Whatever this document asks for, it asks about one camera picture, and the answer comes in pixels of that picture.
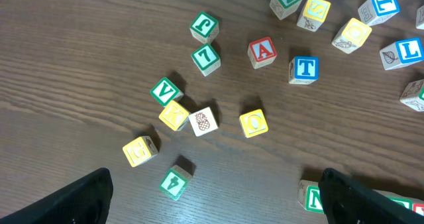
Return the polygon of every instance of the yellow block face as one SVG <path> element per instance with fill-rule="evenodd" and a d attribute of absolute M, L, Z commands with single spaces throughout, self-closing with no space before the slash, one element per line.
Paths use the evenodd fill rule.
<path fill-rule="evenodd" d="M 344 28 L 342 36 L 357 46 L 362 46 L 370 36 L 372 28 L 358 19 L 352 18 Z"/>
<path fill-rule="evenodd" d="M 307 0 L 303 16 L 324 22 L 330 10 L 331 3 L 325 0 Z"/>
<path fill-rule="evenodd" d="M 142 164 L 152 156 L 146 146 L 146 143 L 141 137 L 138 137 L 129 144 L 125 145 L 122 150 L 132 167 Z"/>
<path fill-rule="evenodd" d="M 240 116 L 241 126 L 247 138 L 260 135 L 268 131 L 265 116 L 261 109 Z"/>
<path fill-rule="evenodd" d="M 169 126 L 173 131 L 177 131 L 184 121 L 187 120 L 189 112 L 175 101 L 169 102 L 159 119 Z"/>

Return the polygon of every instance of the black object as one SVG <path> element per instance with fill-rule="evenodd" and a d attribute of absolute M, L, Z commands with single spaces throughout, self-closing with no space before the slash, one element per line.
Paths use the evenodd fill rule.
<path fill-rule="evenodd" d="M 112 194 L 109 170 L 100 168 L 0 219 L 0 224 L 104 224 Z"/>
<path fill-rule="evenodd" d="M 318 186 L 329 224 L 424 224 L 424 217 L 332 168 Z"/>

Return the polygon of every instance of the cube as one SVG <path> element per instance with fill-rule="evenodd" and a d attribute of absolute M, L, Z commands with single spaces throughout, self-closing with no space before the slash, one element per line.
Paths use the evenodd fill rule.
<path fill-rule="evenodd" d="M 414 203 L 412 207 L 412 211 L 424 216 L 424 204 Z"/>
<path fill-rule="evenodd" d="M 178 101 L 184 95 L 168 78 L 162 78 L 150 90 L 150 94 L 163 107 L 167 106 L 171 100 Z"/>
<path fill-rule="evenodd" d="M 324 213 L 317 182 L 300 180 L 297 200 L 306 211 Z"/>
<path fill-rule="evenodd" d="M 397 41 L 380 50 L 385 70 L 410 66 L 424 60 L 423 45 L 420 38 Z"/>
<path fill-rule="evenodd" d="M 202 11 L 191 24 L 190 32 L 201 43 L 211 43 L 219 33 L 218 20 Z"/>
<path fill-rule="evenodd" d="M 271 64 L 277 57 L 271 38 L 266 37 L 249 44 L 247 56 L 254 69 Z"/>
<path fill-rule="evenodd" d="M 418 29 L 424 29 L 424 6 L 417 10 L 417 22 L 415 26 Z"/>
<path fill-rule="evenodd" d="M 189 115 L 188 119 L 197 137 L 218 129 L 218 124 L 210 107 Z"/>
<path fill-rule="evenodd" d="M 331 3 L 325 0 L 307 0 L 300 13 L 297 25 L 315 32 L 324 23 Z"/>
<path fill-rule="evenodd" d="M 189 114 L 190 113 L 180 104 L 175 101 L 170 101 L 159 115 L 159 119 L 173 131 L 180 131 L 187 124 Z"/>
<path fill-rule="evenodd" d="M 371 27 L 352 18 L 334 37 L 332 44 L 343 52 L 350 54 L 364 44 L 371 31 Z"/>
<path fill-rule="evenodd" d="M 168 197 L 177 201 L 183 194 L 190 180 L 191 174 L 180 168 L 178 165 L 174 165 L 165 175 L 165 178 L 160 183 L 159 188 Z"/>
<path fill-rule="evenodd" d="M 207 76 L 221 66 L 221 59 L 210 44 L 205 44 L 191 54 L 200 72 Z"/>
<path fill-rule="evenodd" d="M 412 210 L 412 201 L 403 197 L 387 197 L 388 199 L 396 202 L 399 205 L 404 206 L 405 208 Z"/>
<path fill-rule="evenodd" d="M 319 78 L 319 59 L 296 56 L 289 63 L 289 84 L 309 85 Z"/>
<path fill-rule="evenodd" d="M 386 22 L 400 11 L 398 0 L 367 0 L 359 9 L 360 20 L 368 25 Z"/>
<path fill-rule="evenodd" d="M 400 102 L 416 111 L 424 111 L 424 80 L 411 82 L 400 97 Z"/>
<path fill-rule="evenodd" d="M 143 164 L 158 154 L 158 150 L 149 136 L 134 139 L 125 145 L 122 150 L 130 162 L 131 167 Z"/>
<path fill-rule="evenodd" d="M 277 17 L 282 20 L 297 11 L 302 0 L 271 0 L 270 7 Z"/>
<path fill-rule="evenodd" d="M 246 138 L 268 131 L 268 124 L 266 124 L 265 116 L 261 109 L 241 115 L 240 123 Z"/>

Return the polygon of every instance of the blue block face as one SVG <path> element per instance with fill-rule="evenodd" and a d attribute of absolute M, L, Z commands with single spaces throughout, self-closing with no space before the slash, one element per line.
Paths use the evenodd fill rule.
<path fill-rule="evenodd" d="M 305 80 L 318 80 L 319 59 L 309 56 L 295 57 L 294 78 Z"/>
<path fill-rule="evenodd" d="M 398 41 L 396 42 L 396 49 L 403 64 L 424 60 L 423 45 L 419 38 Z"/>
<path fill-rule="evenodd" d="M 400 11 L 398 0 L 371 0 L 377 16 L 389 15 Z"/>

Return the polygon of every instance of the dark wood grain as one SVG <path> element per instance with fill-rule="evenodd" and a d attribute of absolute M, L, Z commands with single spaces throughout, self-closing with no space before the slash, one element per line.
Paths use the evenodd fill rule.
<path fill-rule="evenodd" d="M 269 1 L 0 0 L 0 217 L 99 167 L 115 187 L 109 223 L 326 223 L 297 203 L 299 180 L 326 167 L 424 199 L 424 114 L 399 102 L 424 65 L 384 71 L 378 55 L 423 38 L 414 25 L 423 0 L 398 0 L 401 12 L 351 55 L 331 40 L 365 0 L 328 0 L 315 33 L 297 15 L 279 21 Z M 190 58 L 200 11 L 220 21 L 222 66 L 206 78 Z M 247 44 L 264 36 L 278 57 L 254 70 Z M 320 58 L 318 82 L 287 83 L 296 55 Z M 197 138 L 189 125 L 165 126 L 149 94 L 163 76 L 191 111 L 214 106 L 219 130 Z M 246 139 L 240 112 L 259 105 L 270 130 Z M 131 168 L 122 147 L 138 134 L 155 137 L 160 154 Z M 158 186 L 180 156 L 195 172 L 175 202 Z"/>

